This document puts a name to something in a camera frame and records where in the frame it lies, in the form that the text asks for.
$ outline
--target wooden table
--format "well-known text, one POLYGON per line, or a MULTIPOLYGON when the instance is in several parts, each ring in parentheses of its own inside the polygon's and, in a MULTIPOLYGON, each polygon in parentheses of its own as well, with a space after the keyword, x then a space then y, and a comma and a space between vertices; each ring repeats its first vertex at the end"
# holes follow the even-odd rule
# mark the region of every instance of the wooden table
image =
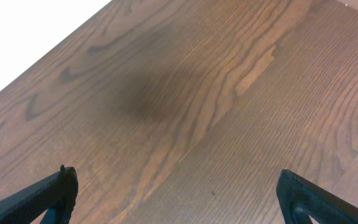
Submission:
POLYGON ((358 12, 113 0, 0 92, 0 199, 60 164, 72 223, 280 223, 284 168, 358 206, 358 12))

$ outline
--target black object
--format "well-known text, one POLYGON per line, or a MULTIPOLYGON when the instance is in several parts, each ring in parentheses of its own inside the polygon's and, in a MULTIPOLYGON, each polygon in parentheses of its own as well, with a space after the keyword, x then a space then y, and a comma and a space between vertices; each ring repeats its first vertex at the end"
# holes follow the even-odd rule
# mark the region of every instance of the black object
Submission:
POLYGON ((78 180, 73 167, 60 171, 0 201, 0 223, 31 223, 47 209, 41 223, 68 223, 78 180))
POLYGON ((289 170, 282 170, 276 193, 286 224, 358 223, 358 208, 289 170))

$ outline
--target white wall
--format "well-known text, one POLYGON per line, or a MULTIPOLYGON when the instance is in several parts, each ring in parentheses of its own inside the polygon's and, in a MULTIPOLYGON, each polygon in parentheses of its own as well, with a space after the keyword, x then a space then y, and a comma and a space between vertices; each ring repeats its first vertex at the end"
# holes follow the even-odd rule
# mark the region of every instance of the white wall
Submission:
POLYGON ((0 1, 0 91, 108 2, 0 1))

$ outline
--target white background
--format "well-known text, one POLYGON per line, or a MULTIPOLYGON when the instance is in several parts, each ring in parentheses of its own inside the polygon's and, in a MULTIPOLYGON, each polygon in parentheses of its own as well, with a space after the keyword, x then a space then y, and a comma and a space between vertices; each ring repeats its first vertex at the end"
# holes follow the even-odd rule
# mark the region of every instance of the white background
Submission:
POLYGON ((108 2, 0 1, 0 91, 108 2))

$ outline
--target brown wooden tabletop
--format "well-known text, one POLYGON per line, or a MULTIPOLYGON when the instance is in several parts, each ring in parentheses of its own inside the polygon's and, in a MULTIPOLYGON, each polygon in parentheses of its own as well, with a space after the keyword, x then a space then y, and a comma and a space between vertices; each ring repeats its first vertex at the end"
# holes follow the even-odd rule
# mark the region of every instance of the brown wooden tabletop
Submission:
POLYGON ((0 92, 0 199, 61 164, 72 223, 282 223, 282 169, 358 206, 358 12, 113 0, 0 92))

